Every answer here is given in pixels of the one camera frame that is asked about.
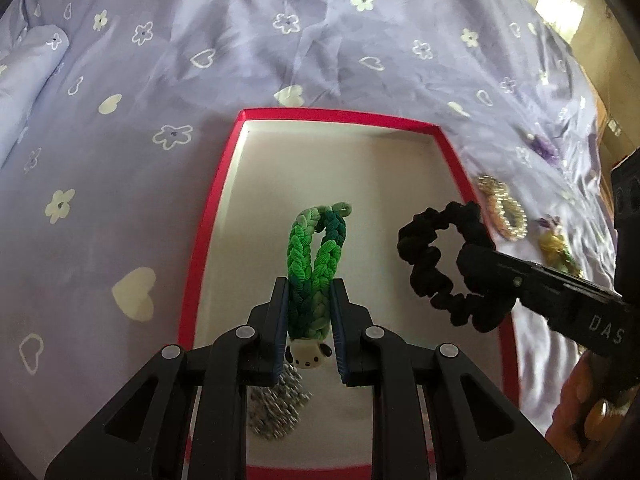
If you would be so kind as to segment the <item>person's right hand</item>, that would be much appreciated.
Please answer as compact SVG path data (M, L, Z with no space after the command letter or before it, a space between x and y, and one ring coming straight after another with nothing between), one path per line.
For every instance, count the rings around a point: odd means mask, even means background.
M588 462L612 441L639 389L627 390L619 404L593 400L591 357L590 351L584 352L570 373L546 432L547 441L570 466Z

